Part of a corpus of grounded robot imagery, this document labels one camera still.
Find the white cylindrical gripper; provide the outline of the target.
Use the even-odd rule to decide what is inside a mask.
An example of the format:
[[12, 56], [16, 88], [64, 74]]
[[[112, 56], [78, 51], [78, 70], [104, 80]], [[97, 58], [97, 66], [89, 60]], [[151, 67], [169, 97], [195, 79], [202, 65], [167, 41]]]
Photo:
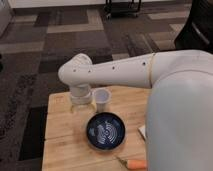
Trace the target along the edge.
[[[92, 102], [91, 87], [88, 84], [73, 86], [70, 88], [70, 99], [73, 104], [71, 105], [71, 113], [78, 111], [78, 105], [86, 105]], [[88, 105], [88, 109], [92, 112], [96, 112], [96, 106], [91, 103]]]

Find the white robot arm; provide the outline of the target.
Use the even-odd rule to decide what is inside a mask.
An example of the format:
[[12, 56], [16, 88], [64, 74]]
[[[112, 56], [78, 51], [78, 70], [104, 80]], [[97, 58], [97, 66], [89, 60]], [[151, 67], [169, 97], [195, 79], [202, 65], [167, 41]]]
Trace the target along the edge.
[[148, 89], [147, 171], [213, 171], [213, 54], [177, 50], [94, 64], [80, 53], [58, 77], [78, 102], [91, 84]]

